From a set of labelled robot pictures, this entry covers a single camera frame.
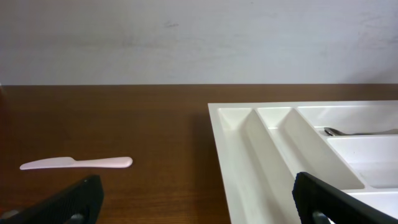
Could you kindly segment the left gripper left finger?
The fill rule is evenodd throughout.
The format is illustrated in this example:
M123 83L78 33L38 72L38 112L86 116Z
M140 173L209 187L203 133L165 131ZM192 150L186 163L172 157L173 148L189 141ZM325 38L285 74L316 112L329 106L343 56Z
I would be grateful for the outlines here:
M104 191L99 175L89 175L49 198L2 218L3 224L95 224L101 211Z

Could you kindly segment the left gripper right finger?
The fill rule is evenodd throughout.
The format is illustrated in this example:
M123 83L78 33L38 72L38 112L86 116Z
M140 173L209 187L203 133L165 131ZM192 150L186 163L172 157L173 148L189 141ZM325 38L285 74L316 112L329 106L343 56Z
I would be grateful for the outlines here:
M342 192L307 172L296 175L292 191L300 221L397 224L397 219Z

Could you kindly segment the metal tablespoon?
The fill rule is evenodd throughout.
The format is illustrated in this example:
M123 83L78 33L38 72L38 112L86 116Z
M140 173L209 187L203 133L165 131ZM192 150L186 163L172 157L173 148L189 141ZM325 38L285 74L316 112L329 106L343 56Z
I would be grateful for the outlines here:
M372 132L372 133L344 133L337 129L325 127L324 131L330 136L366 136L366 135L394 135L397 134L397 129L391 129L387 131Z

